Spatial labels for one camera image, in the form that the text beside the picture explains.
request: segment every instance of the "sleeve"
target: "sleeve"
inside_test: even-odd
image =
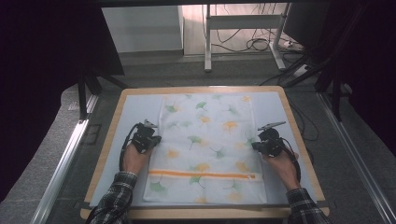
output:
[[[137,176],[118,172],[113,183],[87,219],[87,223],[125,223]]]
[[[286,196],[291,209],[289,223],[332,223],[312,201],[306,189],[291,190]]]

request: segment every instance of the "hand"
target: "hand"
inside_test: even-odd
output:
[[[125,149],[122,170],[138,175],[140,170],[148,162],[151,152],[152,149],[149,149],[145,153],[141,154],[136,150],[134,144],[129,144]]]
[[[294,153],[294,155],[296,159],[298,159],[299,155],[297,153]],[[287,191],[301,188],[300,182],[297,179],[296,168],[286,152],[282,151],[279,155],[273,158],[267,155],[262,155],[262,158],[276,171]]]

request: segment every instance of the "shirt cuff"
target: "shirt cuff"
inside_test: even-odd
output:
[[[134,189],[134,185],[137,181],[137,175],[130,172],[120,171],[116,173],[114,177],[113,185],[120,185],[127,189]]]
[[[291,213],[317,207],[306,189],[293,189],[286,193]]]

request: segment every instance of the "person's left hand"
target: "person's left hand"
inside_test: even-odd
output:
[[[125,149],[122,171],[131,172],[138,175],[140,170],[148,162],[151,152],[152,149],[149,149],[145,153],[141,154],[136,150],[134,144],[129,144]]]

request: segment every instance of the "person's right hand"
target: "person's right hand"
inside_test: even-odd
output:
[[[297,153],[294,153],[294,155],[298,159],[299,155]],[[282,151],[279,155],[273,158],[267,155],[262,155],[262,158],[276,171],[287,191],[301,188],[300,182],[297,179],[296,168],[286,152]]]

